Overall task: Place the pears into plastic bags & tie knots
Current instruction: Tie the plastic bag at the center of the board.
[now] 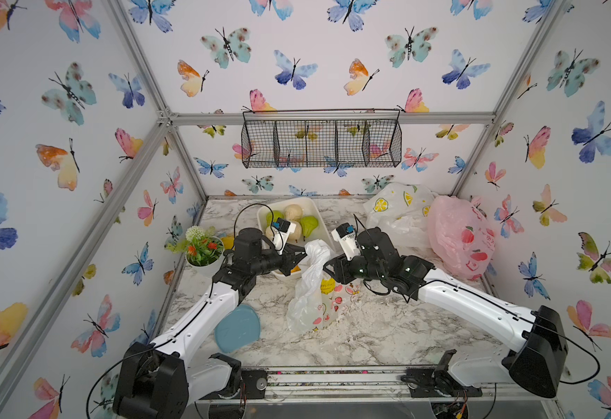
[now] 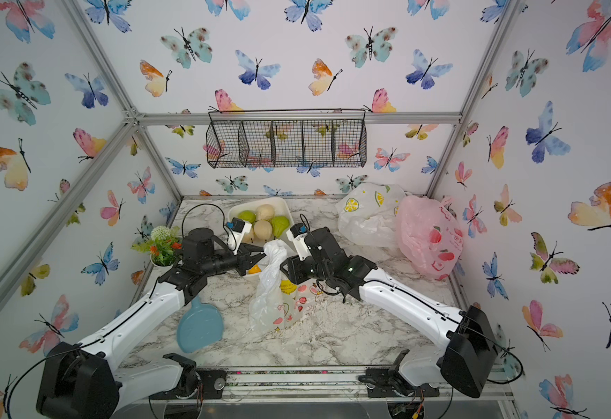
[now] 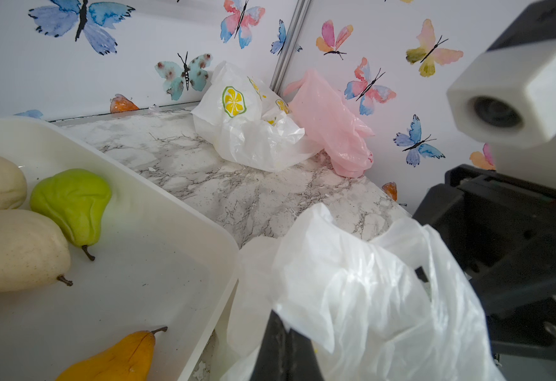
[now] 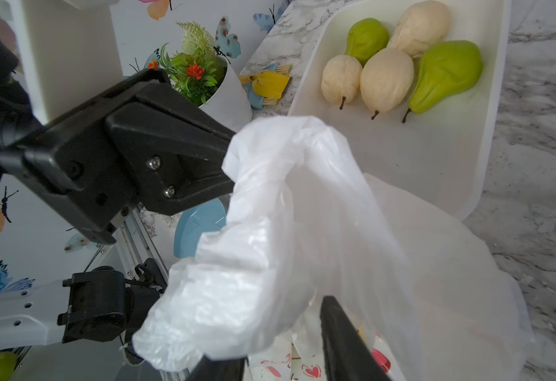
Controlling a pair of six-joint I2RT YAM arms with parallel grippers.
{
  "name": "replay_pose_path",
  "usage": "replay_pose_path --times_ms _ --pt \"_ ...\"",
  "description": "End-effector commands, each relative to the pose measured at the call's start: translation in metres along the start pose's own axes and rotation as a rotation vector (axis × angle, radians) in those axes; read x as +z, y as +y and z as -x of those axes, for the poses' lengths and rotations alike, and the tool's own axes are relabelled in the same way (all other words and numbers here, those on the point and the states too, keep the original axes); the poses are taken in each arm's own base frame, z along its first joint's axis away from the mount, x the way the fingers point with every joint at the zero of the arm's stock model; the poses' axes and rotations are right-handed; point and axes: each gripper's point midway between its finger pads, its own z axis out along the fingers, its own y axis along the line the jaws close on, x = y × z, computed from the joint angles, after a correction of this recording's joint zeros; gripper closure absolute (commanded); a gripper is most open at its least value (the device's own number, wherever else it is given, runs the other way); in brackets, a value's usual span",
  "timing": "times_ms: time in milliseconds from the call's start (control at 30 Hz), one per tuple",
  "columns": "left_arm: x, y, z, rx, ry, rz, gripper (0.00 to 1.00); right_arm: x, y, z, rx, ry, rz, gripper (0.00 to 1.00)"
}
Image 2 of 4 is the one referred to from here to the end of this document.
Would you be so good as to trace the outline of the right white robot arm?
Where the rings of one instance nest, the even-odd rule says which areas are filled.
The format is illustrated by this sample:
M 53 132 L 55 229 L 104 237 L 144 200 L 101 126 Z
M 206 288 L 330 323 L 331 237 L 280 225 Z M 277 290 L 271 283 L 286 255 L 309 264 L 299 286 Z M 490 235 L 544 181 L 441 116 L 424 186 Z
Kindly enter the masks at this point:
M 432 354 L 402 351 L 385 378 L 365 374 L 359 378 L 361 382 L 402 396 L 412 396 L 440 382 L 471 398 L 483 394 L 502 345 L 495 340 L 482 310 L 462 310 L 418 293 L 373 261 L 347 255 L 326 227 L 308 230 L 298 223 L 287 230 L 286 237 L 297 254 L 287 258 L 280 269 L 291 283 L 314 280 L 327 295 L 379 307 L 434 344 Z

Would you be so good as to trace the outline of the yellow orange fruit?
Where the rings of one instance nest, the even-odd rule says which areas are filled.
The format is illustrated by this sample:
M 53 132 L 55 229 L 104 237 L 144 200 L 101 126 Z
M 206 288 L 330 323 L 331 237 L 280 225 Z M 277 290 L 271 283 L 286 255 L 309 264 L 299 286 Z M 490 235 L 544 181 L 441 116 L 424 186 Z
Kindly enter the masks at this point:
M 258 265 L 254 265 L 251 269 L 247 270 L 246 275 L 255 275 L 255 274 L 260 274 L 262 270 L 260 269 L 260 267 Z

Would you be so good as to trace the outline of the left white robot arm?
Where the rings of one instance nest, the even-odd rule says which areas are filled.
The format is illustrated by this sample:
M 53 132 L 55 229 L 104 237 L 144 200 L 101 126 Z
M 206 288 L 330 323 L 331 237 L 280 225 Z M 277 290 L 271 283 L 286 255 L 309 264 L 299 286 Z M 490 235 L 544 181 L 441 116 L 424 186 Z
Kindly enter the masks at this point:
M 59 343 L 45 358 L 36 411 L 47 418 L 109 418 L 116 411 L 160 393 L 201 399 L 197 364 L 175 353 L 135 373 L 121 365 L 134 348 L 172 314 L 194 300 L 211 277 L 244 276 L 265 254 L 253 244 L 232 250 L 208 228 L 196 228 L 174 252 L 174 265 L 151 292 L 83 340 Z

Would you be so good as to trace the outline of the white cartoon print plastic bag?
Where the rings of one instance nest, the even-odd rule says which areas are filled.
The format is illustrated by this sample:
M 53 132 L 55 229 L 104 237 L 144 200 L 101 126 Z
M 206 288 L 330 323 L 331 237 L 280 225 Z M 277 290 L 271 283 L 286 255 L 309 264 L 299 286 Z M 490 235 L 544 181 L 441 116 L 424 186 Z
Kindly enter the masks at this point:
M 323 293 L 314 280 L 293 284 L 280 270 L 280 264 L 294 251 L 282 240 L 263 246 L 265 257 L 258 263 L 258 287 L 249 303 L 249 328 L 260 335 L 291 328 L 309 314 Z

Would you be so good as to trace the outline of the pink apple print plastic bag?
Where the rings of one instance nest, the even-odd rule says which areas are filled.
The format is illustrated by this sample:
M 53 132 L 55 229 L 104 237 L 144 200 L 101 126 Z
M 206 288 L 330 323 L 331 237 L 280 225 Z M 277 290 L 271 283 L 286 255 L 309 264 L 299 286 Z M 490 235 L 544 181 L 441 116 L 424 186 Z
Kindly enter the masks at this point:
M 397 244 L 420 276 L 442 281 L 462 255 L 463 232 L 438 201 L 405 197 L 396 215 Z

